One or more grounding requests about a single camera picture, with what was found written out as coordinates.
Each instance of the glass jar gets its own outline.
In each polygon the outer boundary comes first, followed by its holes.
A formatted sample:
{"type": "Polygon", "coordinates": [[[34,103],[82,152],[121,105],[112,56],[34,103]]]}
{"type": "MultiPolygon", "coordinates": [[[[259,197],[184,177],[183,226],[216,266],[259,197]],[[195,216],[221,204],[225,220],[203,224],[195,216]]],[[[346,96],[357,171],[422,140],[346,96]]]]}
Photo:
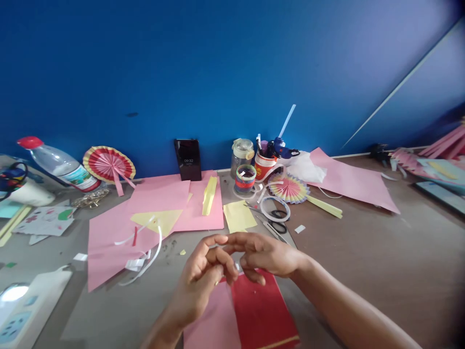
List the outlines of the glass jar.
{"type": "Polygon", "coordinates": [[[255,155],[251,140],[238,138],[232,144],[231,178],[236,179],[236,170],[240,165],[250,165],[255,155]]]}

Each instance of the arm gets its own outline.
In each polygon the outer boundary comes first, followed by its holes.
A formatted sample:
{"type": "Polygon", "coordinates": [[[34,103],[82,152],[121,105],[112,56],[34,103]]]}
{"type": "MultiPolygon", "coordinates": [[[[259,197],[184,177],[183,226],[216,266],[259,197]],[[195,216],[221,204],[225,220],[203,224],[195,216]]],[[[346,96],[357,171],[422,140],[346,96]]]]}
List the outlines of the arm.
{"type": "Polygon", "coordinates": [[[224,249],[228,253],[245,252],[241,266],[253,282],[264,285],[254,268],[291,278],[348,348],[420,348],[378,309],[293,247],[259,234],[234,233],[224,249]]]}
{"type": "Polygon", "coordinates": [[[224,245],[226,235],[203,238],[188,258],[173,297],[156,320],[141,349],[174,349],[184,328],[200,318],[208,298],[223,276],[231,285],[239,276],[233,259],[215,244],[224,245]]]}

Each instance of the blue wall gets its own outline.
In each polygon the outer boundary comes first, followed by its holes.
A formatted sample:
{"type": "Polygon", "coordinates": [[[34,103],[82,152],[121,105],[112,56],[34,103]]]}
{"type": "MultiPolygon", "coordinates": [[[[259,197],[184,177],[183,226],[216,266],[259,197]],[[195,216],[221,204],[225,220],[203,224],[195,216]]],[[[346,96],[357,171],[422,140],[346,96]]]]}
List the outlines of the blue wall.
{"type": "Polygon", "coordinates": [[[291,147],[358,153],[376,132],[423,145],[396,125],[465,100],[460,38],[341,150],[459,16],[424,0],[2,1],[0,152],[26,156],[28,135],[77,159],[108,145],[145,177],[177,172],[172,140],[198,138],[203,169],[227,168],[235,138],[274,138],[293,103],[291,147]]]}

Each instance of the phone screen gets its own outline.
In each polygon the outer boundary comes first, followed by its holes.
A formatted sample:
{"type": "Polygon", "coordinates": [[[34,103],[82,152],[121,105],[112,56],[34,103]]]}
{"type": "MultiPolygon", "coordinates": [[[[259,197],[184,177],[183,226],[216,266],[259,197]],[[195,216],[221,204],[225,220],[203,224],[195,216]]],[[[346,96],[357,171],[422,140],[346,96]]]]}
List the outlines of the phone screen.
{"type": "Polygon", "coordinates": [[[202,180],[199,141],[176,139],[174,140],[174,148],[176,149],[181,180],[202,180]]]}

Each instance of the bottle label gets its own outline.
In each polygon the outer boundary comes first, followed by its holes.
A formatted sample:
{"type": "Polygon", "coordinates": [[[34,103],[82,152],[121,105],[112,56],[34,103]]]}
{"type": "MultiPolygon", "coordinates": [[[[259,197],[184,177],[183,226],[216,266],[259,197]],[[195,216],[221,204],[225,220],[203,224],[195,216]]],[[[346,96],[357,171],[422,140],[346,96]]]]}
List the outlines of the bottle label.
{"type": "Polygon", "coordinates": [[[97,189],[102,182],[100,179],[91,175],[82,165],[68,174],[57,177],[62,181],[71,184],[73,187],[78,188],[82,192],[93,191],[94,189],[97,189]]]}

